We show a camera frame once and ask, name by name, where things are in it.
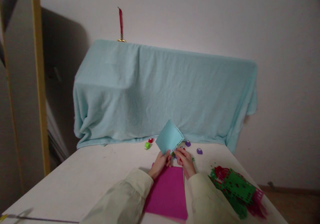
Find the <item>pink paper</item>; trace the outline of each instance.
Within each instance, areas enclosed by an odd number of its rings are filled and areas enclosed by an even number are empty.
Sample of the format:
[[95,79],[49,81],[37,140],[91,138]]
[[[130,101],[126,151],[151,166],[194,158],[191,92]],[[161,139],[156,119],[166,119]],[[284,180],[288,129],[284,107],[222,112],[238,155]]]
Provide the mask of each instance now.
[[188,218],[181,167],[164,167],[150,190],[144,211],[182,220]]

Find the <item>paper cutout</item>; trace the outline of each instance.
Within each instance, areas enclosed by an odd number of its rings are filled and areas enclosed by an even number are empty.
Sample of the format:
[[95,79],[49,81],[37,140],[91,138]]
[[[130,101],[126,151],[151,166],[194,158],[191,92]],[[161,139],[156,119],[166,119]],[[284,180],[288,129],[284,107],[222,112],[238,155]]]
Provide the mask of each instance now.
[[169,149],[172,153],[183,140],[184,136],[181,131],[172,123],[171,120],[168,120],[160,132],[156,140],[156,144],[164,155]]
[[188,218],[181,167],[164,167],[154,181],[144,211],[181,220]]

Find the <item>hand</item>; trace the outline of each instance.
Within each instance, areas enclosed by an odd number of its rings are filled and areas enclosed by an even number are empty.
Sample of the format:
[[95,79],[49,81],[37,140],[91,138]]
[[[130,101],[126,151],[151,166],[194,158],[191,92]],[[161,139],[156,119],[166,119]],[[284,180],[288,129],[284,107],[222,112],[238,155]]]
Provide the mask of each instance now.
[[164,155],[162,155],[162,152],[159,152],[152,168],[148,171],[148,175],[151,176],[153,180],[158,177],[165,164],[167,164],[167,166],[168,163],[170,164],[170,160],[168,159],[169,155],[170,150],[168,150]]
[[192,157],[189,152],[185,151],[182,148],[177,148],[174,153],[177,156],[178,165],[181,165],[183,172],[186,175],[187,180],[192,177],[194,174],[197,174],[194,169]]

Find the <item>light blue cloth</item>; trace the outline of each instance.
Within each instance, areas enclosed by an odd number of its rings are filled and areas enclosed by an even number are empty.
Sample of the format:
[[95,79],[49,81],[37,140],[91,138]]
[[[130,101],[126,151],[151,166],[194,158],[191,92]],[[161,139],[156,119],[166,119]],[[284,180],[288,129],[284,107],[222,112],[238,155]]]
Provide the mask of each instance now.
[[172,123],[171,120],[168,120],[160,132],[156,140],[156,144],[164,155],[168,150],[171,150],[172,153],[183,140],[184,136],[181,131]]
[[234,153],[256,75],[248,60],[97,40],[75,76],[77,148],[141,142],[171,119],[191,142]]

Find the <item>paper with punched edge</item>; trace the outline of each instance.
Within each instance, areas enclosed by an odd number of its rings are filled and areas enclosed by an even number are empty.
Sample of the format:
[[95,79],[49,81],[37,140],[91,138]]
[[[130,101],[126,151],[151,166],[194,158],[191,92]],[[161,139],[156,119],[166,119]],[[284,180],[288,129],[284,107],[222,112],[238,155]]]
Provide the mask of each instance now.
[[156,144],[164,155],[169,149],[172,153],[183,140],[184,136],[181,131],[172,123],[171,120],[168,120],[160,132],[156,140]]

